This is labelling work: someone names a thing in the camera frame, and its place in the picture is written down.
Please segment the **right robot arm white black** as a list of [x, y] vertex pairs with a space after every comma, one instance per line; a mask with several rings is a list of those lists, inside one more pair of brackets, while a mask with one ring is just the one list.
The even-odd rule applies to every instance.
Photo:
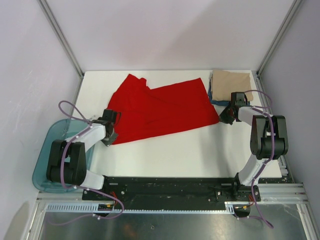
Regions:
[[231, 196], [242, 201], [249, 194], [248, 187], [252, 188], [258, 183], [265, 168], [287, 154], [289, 141], [286, 118], [250, 105], [245, 92], [232, 92], [227, 107], [219, 115], [219, 121], [229, 125], [235, 121], [243, 122], [251, 127], [251, 155], [235, 176], [237, 184], [230, 188]]

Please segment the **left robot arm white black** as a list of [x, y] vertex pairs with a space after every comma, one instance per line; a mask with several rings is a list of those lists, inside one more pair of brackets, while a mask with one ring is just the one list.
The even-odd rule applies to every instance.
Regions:
[[47, 180], [60, 183], [63, 188], [75, 186], [93, 189], [93, 194], [100, 200], [110, 196], [111, 188], [104, 184], [105, 177], [90, 171], [87, 167], [87, 151], [98, 142], [106, 147], [112, 145], [118, 137], [115, 127], [122, 114], [105, 109], [97, 119], [82, 118], [85, 129], [67, 139], [57, 139], [51, 144], [46, 169]]

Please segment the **red t-shirt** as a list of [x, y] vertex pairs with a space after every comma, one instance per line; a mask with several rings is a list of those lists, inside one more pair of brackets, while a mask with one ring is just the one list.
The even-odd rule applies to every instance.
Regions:
[[107, 107], [120, 113], [115, 124], [116, 145], [219, 122], [200, 78], [151, 89], [145, 78], [129, 74]]

